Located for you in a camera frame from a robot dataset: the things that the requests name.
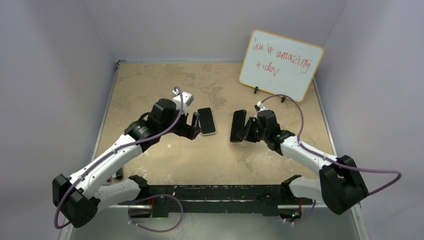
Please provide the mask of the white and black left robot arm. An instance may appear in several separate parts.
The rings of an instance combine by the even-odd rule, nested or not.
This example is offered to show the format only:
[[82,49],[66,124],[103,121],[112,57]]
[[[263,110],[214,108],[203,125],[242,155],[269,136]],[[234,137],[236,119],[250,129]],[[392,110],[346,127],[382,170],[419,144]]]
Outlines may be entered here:
[[59,225],[60,214],[79,228],[110,206],[125,202],[142,205],[152,199],[150,186],[143,177],[132,175],[113,185],[105,185],[105,182],[126,163],[157,144],[165,134],[195,139],[200,133],[198,113],[195,112],[191,124],[187,124],[188,107],[193,100],[186,92],[173,99],[161,98],[91,163],[68,177],[56,176],[52,181],[52,200],[56,207],[54,227],[67,226]]

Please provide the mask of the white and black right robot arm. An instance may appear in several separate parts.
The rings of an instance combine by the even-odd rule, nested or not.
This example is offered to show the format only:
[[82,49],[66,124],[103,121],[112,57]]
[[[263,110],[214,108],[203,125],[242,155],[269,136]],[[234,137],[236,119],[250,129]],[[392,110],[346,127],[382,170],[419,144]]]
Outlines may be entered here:
[[323,202],[333,213],[341,215],[370,194],[351,157],[318,152],[293,132],[281,129],[271,110],[249,117],[235,135],[251,143],[263,141],[270,150],[297,161],[318,176],[317,179],[297,176],[286,181],[280,196],[288,204],[307,198]]

